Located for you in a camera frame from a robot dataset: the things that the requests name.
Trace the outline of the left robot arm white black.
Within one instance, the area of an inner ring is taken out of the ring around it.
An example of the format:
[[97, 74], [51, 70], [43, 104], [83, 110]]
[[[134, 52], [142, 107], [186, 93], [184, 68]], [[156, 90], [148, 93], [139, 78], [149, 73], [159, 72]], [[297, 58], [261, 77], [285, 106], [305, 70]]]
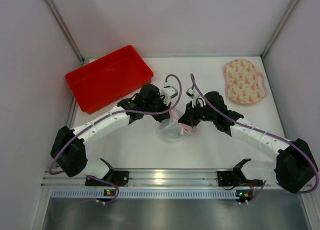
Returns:
[[105, 160], [90, 160], [89, 145], [145, 115], [152, 115], [158, 122], [169, 119], [171, 100], [177, 95], [178, 90], [167, 83], [163, 89], [146, 84], [100, 117], [72, 129], [60, 128], [50, 155], [68, 177], [84, 174], [102, 179], [112, 168]]

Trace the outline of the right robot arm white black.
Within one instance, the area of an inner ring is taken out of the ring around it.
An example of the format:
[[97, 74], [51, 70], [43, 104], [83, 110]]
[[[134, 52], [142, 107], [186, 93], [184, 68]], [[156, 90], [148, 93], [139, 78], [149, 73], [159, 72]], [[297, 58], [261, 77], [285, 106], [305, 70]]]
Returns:
[[195, 127], [201, 121], [212, 122], [219, 131], [246, 142], [269, 157], [268, 161], [248, 157], [236, 164], [232, 175], [238, 183], [249, 180], [274, 182], [295, 194], [316, 176], [318, 168], [304, 140], [288, 140], [254, 126], [243, 115], [229, 110], [216, 91], [201, 96], [190, 88], [186, 93], [192, 100], [186, 105], [179, 123]]

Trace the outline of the floral pink laundry bag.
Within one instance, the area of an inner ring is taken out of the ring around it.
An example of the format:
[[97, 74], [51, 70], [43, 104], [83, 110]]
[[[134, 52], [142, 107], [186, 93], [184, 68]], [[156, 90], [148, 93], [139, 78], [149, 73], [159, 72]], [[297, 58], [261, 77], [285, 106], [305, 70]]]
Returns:
[[264, 75], [247, 59], [235, 59], [224, 66], [226, 92], [230, 100], [251, 105], [264, 99], [268, 90]]

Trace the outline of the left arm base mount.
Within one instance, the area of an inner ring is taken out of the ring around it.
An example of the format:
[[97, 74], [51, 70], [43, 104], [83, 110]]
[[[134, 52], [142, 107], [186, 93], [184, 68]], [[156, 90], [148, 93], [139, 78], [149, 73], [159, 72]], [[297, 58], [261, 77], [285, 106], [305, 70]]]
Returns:
[[85, 180], [85, 186], [97, 187], [97, 186], [109, 186], [105, 181], [110, 182], [117, 187], [124, 187], [129, 182], [129, 171], [114, 171], [110, 170], [107, 175], [102, 178], [102, 182], [87, 177]]

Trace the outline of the white mesh laundry bag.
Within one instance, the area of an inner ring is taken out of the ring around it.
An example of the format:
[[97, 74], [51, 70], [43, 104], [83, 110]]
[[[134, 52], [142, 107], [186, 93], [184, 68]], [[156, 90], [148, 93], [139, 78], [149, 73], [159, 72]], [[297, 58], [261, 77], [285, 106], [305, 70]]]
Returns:
[[158, 132], [163, 139], [169, 142], [177, 142], [193, 135], [197, 131], [197, 127], [179, 123], [178, 120], [181, 116], [182, 113], [174, 109], [169, 112], [169, 118], [159, 124]]

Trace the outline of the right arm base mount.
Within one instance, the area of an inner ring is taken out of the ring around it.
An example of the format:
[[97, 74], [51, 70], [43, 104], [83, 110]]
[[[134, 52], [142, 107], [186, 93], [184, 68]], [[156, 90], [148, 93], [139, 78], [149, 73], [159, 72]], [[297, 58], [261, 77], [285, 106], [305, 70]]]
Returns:
[[242, 173], [235, 171], [217, 171], [220, 187], [261, 187], [262, 180], [247, 180]]

